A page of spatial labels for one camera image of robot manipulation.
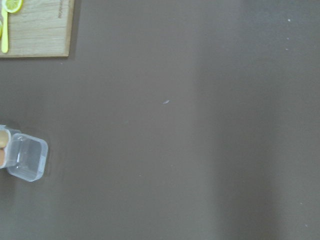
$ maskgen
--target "dark gray tabletop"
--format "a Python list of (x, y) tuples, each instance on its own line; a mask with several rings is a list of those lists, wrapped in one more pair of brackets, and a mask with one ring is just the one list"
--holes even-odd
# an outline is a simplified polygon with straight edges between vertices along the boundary
[(69, 58), (1, 59), (1, 240), (320, 239), (320, 3), (75, 4)]

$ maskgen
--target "plastic container lid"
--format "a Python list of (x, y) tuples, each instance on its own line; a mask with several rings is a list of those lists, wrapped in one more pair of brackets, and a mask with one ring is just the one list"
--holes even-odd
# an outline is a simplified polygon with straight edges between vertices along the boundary
[(30, 135), (16, 133), (6, 151), (7, 171), (18, 178), (33, 182), (45, 171), (48, 145), (46, 141)]

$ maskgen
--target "lemon slice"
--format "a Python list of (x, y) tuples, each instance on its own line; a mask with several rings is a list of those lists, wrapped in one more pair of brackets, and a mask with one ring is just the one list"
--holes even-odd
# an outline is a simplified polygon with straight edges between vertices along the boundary
[(0, 39), (1, 39), (1, 36), (2, 36), (2, 22), (0, 21)]
[(22, 7), (23, 0), (2, 0), (2, 7), (8, 13), (16, 13)]

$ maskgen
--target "yellow utensil handle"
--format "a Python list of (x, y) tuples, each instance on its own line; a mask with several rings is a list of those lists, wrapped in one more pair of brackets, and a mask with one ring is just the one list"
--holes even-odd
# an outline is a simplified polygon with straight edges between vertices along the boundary
[(9, 49), (8, 40), (8, 12), (2, 8), (1, 15), (3, 18), (2, 39), (1, 39), (1, 51), (7, 53)]

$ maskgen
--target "brown egg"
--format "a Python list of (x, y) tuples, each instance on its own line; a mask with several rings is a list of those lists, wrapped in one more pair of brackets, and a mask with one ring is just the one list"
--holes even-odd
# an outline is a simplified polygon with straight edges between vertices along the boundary
[(4, 161), (5, 161), (5, 151), (0, 149), (0, 166), (4, 164)]
[(7, 146), (9, 141), (9, 135), (7, 131), (0, 130), (0, 149), (3, 149)]

